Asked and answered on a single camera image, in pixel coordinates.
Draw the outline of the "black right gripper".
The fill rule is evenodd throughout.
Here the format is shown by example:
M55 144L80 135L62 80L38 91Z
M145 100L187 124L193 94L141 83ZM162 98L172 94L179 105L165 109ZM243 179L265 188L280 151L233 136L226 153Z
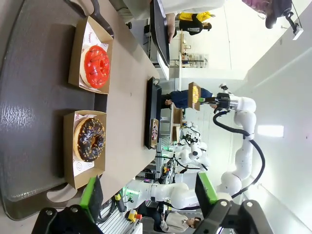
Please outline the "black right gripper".
M198 101L201 103L211 103L209 105L211 108L213 108L214 114L216 114L217 111L221 109L229 110L230 103L231 103L230 95L227 93L218 93L216 98L215 97L207 97L207 98L200 97Z

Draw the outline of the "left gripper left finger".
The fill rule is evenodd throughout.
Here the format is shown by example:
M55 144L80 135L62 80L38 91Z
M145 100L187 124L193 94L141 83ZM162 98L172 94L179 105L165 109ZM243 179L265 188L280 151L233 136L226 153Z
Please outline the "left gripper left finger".
M33 234L101 234L97 226L103 194L98 176L89 179L79 204L65 207L58 212L54 208L40 211Z

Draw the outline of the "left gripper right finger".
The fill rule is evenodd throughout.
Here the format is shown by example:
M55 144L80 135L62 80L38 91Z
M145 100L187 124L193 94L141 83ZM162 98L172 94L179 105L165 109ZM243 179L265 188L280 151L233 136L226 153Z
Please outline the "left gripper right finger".
M198 173L195 194L204 219L195 234L218 234L222 229L236 234L272 234L269 222L255 200L245 200L240 205L229 198L218 198L205 173Z

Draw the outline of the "person's right hand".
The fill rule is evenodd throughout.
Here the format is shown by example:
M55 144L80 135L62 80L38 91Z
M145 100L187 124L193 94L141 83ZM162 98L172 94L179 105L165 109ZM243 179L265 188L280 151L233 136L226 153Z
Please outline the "person's right hand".
M175 14L166 14L166 21L168 26L168 42L170 43L175 34Z

